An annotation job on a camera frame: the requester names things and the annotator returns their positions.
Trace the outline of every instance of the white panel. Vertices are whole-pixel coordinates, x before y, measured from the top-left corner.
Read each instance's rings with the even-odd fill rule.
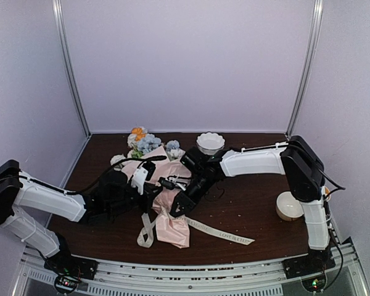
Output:
[[[347,187],[332,195],[370,284],[370,1],[325,1],[321,36],[295,134]]]
[[[91,131],[285,131],[314,1],[62,2]]]
[[[84,141],[59,44],[51,0],[0,0],[0,165],[14,158],[55,185]],[[23,248],[0,228],[0,295],[9,294]]]

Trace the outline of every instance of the wooden tabletop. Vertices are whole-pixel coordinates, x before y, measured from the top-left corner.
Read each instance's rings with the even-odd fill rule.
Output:
[[[222,134],[226,147],[258,147],[284,141],[282,134]],[[163,142],[177,139],[184,150],[195,145],[197,134],[156,134]],[[94,181],[116,154],[127,154],[127,134],[95,134],[86,146],[67,189],[78,190]],[[277,196],[288,191],[285,176],[248,175],[227,178],[213,187],[188,216],[216,229],[255,239],[240,245],[191,228],[190,247],[179,249],[157,239],[151,248],[138,246],[142,228],[140,209],[119,216],[114,223],[87,226],[52,217],[49,229],[61,233],[76,255],[103,260],[145,264],[202,265],[269,260],[307,252],[307,231],[303,219],[282,221],[276,214]]]

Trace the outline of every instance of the white bowl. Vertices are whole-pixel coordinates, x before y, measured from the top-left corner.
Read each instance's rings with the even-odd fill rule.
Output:
[[[207,155],[214,155],[224,147],[224,139],[217,133],[204,133],[197,137],[197,147]]]
[[[276,211],[278,216],[285,221],[294,221],[303,216],[303,208],[289,191],[277,197]]]

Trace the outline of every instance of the vertical metal rail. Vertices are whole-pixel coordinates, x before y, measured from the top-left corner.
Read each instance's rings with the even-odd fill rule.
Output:
[[[292,111],[292,115],[290,117],[290,121],[286,131],[287,138],[290,138],[294,131],[299,111],[306,93],[307,84],[311,73],[311,65],[313,63],[313,59],[315,56],[316,46],[318,44],[319,32],[321,31],[322,12],[323,12],[323,0],[315,0],[314,14],[313,20],[311,22],[310,38],[308,40],[306,59],[304,61],[303,73],[297,90],[297,97],[294,109]]]
[[[63,53],[63,58],[64,58],[68,85],[70,87],[70,91],[71,91],[73,101],[75,104],[76,112],[78,114],[78,117],[80,118],[85,136],[89,137],[91,135],[91,132],[89,130],[88,123],[86,122],[86,117],[85,117],[84,110],[82,108],[80,95],[78,93],[78,88],[76,87],[73,66],[72,66],[72,62],[70,59],[70,51],[68,50],[68,43],[67,43],[66,31],[65,31],[64,20],[63,20],[63,13],[62,13],[62,1],[52,0],[52,5],[54,9],[54,16],[55,16],[57,31],[59,33],[59,39],[62,45],[62,53]]]

